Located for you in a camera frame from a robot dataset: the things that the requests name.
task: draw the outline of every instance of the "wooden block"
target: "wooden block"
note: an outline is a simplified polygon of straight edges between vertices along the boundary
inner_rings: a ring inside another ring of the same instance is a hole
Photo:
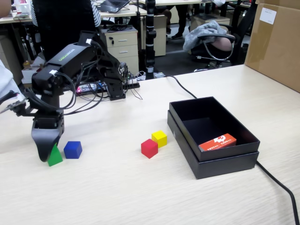
[[[53,166],[53,165],[61,163],[61,162],[62,162],[62,157],[61,157],[59,149],[57,148],[57,146],[55,144],[54,147],[52,148],[50,157],[48,159],[48,165]]]
[[[152,140],[158,144],[159,148],[167,145],[167,135],[161,130],[152,134]]]
[[[158,154],[158,144],[151,139],[146,140],[141,144],[142,154],[148,158],[152,158]]]
[[[80,142],[67,142],[64,148],[66,158],[79,158],[82,151]]]

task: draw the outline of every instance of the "robotic arm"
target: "robotic arm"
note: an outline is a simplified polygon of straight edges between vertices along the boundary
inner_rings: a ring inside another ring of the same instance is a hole
[[[17,116],[34,117],[31,135],[43,162],[48,161],[53,146],[64,132],[63,110],[70,108],[73,101],[72,98],[67,106],[60,107],[60,95],[63,95],[66,84],[74,85],[71,83],[74,79],[77,89],[85,70],[91,66],[97,67],[97,72],[88,79],[105,82],[111,100],[125,98],[123,82],[128,78],[126,64],[120,63],[107,51],[95,32],[83,31],[78,43],[66,46],[32,76],[32,89],[24,94],[30,106],[26,108],[25,101],[22,101],[7,107]]]

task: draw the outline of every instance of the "white sticker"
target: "white sticker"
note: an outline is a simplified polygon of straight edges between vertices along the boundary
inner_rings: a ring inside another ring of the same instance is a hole
[[[259,18],[259,20],[273,25],[275,21],[276,13],[277,13],[276,11],[273,11],[271,9],[262,8],[261,17]]]
[[[57,73],[57,70],[51,70],[50,72],[49,72],[50,74],[52,74],[52,75],[54,75],[55,73]]]

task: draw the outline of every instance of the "chair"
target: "chair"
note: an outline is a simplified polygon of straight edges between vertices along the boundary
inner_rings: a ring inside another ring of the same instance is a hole
[[[96,31],[90,0],[33,0],[46,61],[78,42],[80,31]]]
[[[232,65],[243,64],[245,62],[246,54],[244,54],[244,56],[242,57],[245,49],[243,49],[241,45],[247,30],[251,27],[251,25],[254,22],[256,9],[257,9],[257,4],[255,4],[255,0],[253,0],[250,8],[248,9],[248,12],[241,20],[237,28],[234,28],[226,24],[219,24],[226,27],[234,37],[228,35],[220,35],[220,34],[207,34],[205,36],[198,37],[203,42],[199,46],[191,49],[192,55],[197,56],[197,58],[199,59],[209,59],[209,60],[216,61],[217,63],[215,66],[212,63],[209,64],[212,65],[214,68],[222,67],[222,62],[230,62]],[[207,44],[204,43],[204,40],[207,36],[223,37],[229,39],[230,42],[232,43],[232,51],[224,52],[215,48],[213,45],[209,43]],[[195,70],[195,72],[201,70],[207,70],[207,69],[197,69]]]

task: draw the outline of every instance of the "open black box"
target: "open black box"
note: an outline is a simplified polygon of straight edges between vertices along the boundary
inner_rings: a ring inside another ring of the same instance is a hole
[[[214,97],[171,102],[168,125],[197,179],[251,169],[260,141]],[[224,134],[236,146],[200,151],[199,144]]]

